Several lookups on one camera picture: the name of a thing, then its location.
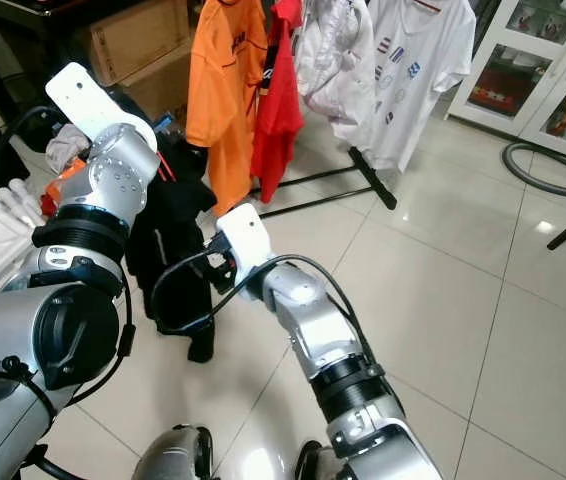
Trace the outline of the white flag print t-shirt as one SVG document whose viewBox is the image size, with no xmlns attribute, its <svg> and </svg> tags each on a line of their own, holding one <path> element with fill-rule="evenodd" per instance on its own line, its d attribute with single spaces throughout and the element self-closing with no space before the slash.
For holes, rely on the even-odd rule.
<svg viewBox="0 0 566 480">
<path fill-rule="evenodd" d="M 376 105 L 359 133 L 375 170 L 403 172 L 440 96 L 472 72 L 478 18 L 469 0 L 370 0 Z"/>
</svg>

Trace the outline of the black clothes rack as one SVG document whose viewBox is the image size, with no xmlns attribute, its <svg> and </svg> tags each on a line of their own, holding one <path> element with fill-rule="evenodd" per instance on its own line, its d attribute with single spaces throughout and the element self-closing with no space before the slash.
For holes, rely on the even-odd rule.
<svg viewBox="0 0 566 480">
<path fill-rule="evenodd" d="M 398 206 L 387 180 L 356 148 L 347 148 L 342 154 L 319 154 L 302 148 L 269 200 L 263 197 L 263 187 L 255 186 L 248 192 L 248 201 L 263 209 L 264 218 L 277 218 L 364 196 L 373 196 L 385 209 Z"/>
</svg>

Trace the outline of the white jacket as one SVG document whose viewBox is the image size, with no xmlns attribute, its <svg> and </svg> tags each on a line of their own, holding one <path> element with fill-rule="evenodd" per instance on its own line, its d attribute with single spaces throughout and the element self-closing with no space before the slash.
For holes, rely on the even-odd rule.
<svg viewBox="0 0 566 480">
<path fill-rule="evenodd" d="M 295 67 L 303 104 L 329 120 L 334 137 L 364 141 L 376 104 L 373 19 L 366 0 L 303 0 Z"/>
</svg>

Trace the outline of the red shirt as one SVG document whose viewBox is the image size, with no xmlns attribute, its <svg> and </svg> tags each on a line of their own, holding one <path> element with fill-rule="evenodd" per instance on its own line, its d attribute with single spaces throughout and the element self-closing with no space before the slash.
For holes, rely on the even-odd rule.
<svg viewBox="0 0 566 480">
<path fill-rule="evenodd" d="M 293 35 L 303 23 L 303 0 L 275 0 L 263 81 L 257 88 L 252 173 L 260 187 L 277 184 L 295 157 L 303 128 Z"/>
</svg>

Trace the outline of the brown cardboard box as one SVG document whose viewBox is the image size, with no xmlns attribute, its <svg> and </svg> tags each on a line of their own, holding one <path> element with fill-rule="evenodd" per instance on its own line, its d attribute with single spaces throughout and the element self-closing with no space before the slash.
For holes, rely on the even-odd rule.
<svg viewBox="0 0 566 480">
<path fill-rule="evenodd" d="M 143 0 L 88 27 L 96 81 L 123 81 L 190 41 L 187 0 Z"/>
<path fill-rule="evenodd" d="M 190 87 L 191 46 L 182 45 L 119 82 L 151 120 L 184 119 Z"/>
</svg>

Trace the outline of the white foam packaging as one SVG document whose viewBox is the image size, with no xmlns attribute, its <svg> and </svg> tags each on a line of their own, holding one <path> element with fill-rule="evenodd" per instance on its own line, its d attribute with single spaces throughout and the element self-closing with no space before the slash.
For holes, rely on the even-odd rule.
<svg viewBox="0 0 566 480">
<path fill-rule="evenodd" d="M 36 264 L 33 230 L 46 224 L 60 202 L 58 180 L 39 187 L 12 179 L 0 187 L 0 291 L 28 283 Z"/>
</svg>

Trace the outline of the grey robot right leg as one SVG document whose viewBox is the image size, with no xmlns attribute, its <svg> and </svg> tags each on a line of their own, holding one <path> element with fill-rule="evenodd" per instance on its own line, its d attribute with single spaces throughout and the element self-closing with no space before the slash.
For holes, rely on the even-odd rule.
<svg viewBox="0 0 566 480">
<path fill-rule="evenodd" d="M 357 458 L 356 454 L 341 458 L 329 445 L 307 440 L 298 453 L 293 480 L 359 480 L 348 466 L 353 458 Z"/>
</svg>

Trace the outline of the orange polo shirt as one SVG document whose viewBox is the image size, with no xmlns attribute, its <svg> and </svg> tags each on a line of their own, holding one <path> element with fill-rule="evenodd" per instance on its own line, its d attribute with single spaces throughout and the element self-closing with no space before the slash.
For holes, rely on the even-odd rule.
<svg viewBox="0 0 566 480">
<path fill-rule="evenodd" d="M 207 150 L 213 212 L 232 210 L 252 188 L 257 87 L 268 33 L 259 0 L 206 0 L 193 32 L 186 138 Z"/>
</svg>

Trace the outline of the red plastic hanger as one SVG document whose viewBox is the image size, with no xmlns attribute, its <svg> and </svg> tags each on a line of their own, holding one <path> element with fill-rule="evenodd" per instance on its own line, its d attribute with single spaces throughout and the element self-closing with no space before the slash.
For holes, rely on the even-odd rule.
<svg viewBox="0 0 566 480">
<path fill-rule="evenodd" d="M 177 175 L 175 175 L 172 168 L 170 168 L 167 159 L 165 159 L 163 155 L 163 152 L 156 152 L 156 157 L 158 157 L 158 169 L 156 169 L 156 178 L 164 183 L 177 182 L 178 177 Z"/>
</svg>

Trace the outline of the grey robot leg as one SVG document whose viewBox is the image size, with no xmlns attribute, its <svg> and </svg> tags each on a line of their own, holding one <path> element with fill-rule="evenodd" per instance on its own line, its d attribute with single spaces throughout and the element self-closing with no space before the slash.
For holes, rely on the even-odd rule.
<svg viewBox="0 0 566 480">
<path fill-rule="evenodd" d="M 131 480 L 213 480 L 213 435 L 195 425 L 164 431 L 142 454 Z"/>
<path fill-rule="evenodd" d="M 356 454 L 341 458 L 329 445 L 307 440 L 298 453 L 293 480 L 359 480 L 348 466 L 353 458 L 357 458 Z"/>
</svg>

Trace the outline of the grey robot left leg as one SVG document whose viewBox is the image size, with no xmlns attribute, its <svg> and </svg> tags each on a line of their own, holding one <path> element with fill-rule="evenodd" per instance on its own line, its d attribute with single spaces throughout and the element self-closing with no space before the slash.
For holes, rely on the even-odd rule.
<svg viewBox="0 0 566 480">
<path fill-rule="evenodd" d="M 131 480 L 213 480 L 213 435 L 195 425 L 164 431 L 142 454 Z"/>
</svg>

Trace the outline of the white glass display cabinet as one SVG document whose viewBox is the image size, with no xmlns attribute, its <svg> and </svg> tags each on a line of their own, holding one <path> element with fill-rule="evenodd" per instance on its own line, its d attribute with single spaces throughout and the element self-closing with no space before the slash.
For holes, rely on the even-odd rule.
<svg viewBox="0 0 566 480">
<path fill-rule="evenodd" d="M 566 155 L 566 0 L 501 0 L 448 114 Z"/>
</svg>

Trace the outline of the black shirt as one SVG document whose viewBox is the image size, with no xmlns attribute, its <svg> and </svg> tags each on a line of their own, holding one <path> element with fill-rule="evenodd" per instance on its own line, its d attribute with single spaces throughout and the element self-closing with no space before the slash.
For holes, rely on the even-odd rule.
<svg viewBox="0 0 566 480">
<path fill-rule="evenodd" d="M 183 326 L 210 314 L 210 285 L 196 270 L 201 260 L 160 278 L 179 261 L 204 251 L 199 215 L 215 204 L 216 197 L 202 180 L 205 148 L 170 140 L 160 151 L 178 180 L 164 183 L 156 175 L 152 178 L 146 205 L 129 233 L 126 260 L 143 292 L 146 317 L 154 320 L 159 333 L 178 337 Z"/>
</svg>

